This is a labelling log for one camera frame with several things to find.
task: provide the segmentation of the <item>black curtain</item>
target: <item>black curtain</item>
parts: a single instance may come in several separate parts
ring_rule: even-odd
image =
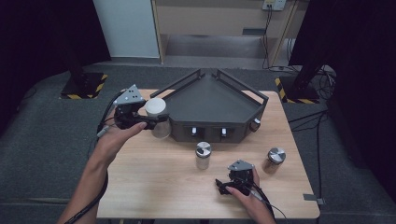
[[[54,16],[50,21],[48,14]],[[92,0],[1,1],[0,133],[6,129],[23,95],[37,81],[68,70],[49,27],[54,21],[78,64],[110,60]]]
[[[297,36],[290,64],[306,64],[318,42],[327,50],[322,63],[336,72],[331,99],[345,124],[340,133],[356,150],[396,202],[396,3],[382,1],[312,0]],[[327,22],[335,21],[325,31]],[[318,38],[320,32],[328,32]]]

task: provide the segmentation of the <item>electrical outlet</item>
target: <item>electrical outlet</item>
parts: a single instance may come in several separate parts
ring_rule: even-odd
[[[281,11],[286,5],[287,0],[264,0],[262,10],[269,10],[270,7],[273,11]]]

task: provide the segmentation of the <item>yellow and black hazard tape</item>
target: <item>yellow and black hazard tape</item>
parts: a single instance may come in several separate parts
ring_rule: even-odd
[[[277,89],[279,90],[279,96],[283,103],[292,103],[292,104],[319,104],[320,101],[316,99],[290,99],[285,93],[283,89],[282,83],[279,78],[275,79],[275,83]]]
[[[99,92],[102,90],[106,79],[107,79],[107,75],[103,74],[102,79],[100,80],[98,86],[96,87],[96,91],[93,94],[61,94],[60,98],[71,99],[71,100],[94,99],[99,95]]]

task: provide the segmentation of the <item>human arm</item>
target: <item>human arm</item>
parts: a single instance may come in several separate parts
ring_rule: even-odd
[[[121,130],[114,125],[110,126],[108,131],[97,142],[78,182],[78,186],[57,223],[65,223],[99,194],[104,185],[107,168],[110,163],[114,161],[124,143],[129,138],[140,133],[146,125],[146,122],[141,122],[126,130]],[[76,223],[95,223],[97,209],[98,204]]]
[[[253,180],[257,186],[260,185],[259,175],[256,168],[253,168]],[[254,197],[251,193],[246,196],[238,189],[226,187],[226,189],[242,204],[245,206],[249,216],[258,224],[276,224],[271,212],[267,206]]]

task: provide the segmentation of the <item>gray carpet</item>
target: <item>gray carpet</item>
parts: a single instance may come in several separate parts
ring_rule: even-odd
[[[34,95],[23,100],[20,112],[1,136],[1,223],[54,223],[64,205],[12,202],[10,199],[69,198],[88,159],[96,126],[112,96],[132,84],[140,89],[158,89],[193,69],[91,65],[85,70],[109,75],[97,99],[61,100],[59,94],[69,75],[49,77],[35,85],[36,93],[34,90],[27,92],[27,96]],[[282,74],[242,69],[226,71],[259,91],[277,91],[275,78]],[[313,84],[318,85],[317,82],[315,78]],[[289,120],[326,109],[323,100],[318,105],[283,106]],[[306,120],[293,122],[290,127]],[[321,193],[326,205],[321,206],[319,223],[396,223],[395,203],[369,170],[354,167],[332,120],[324,120],[320,123],[319,150]],[[304,127],[316,124],[317,120]],[[319,195],[316,129],[296,132],[294,138],[312,188]],[[289,223],[316,221],[289,220]]]

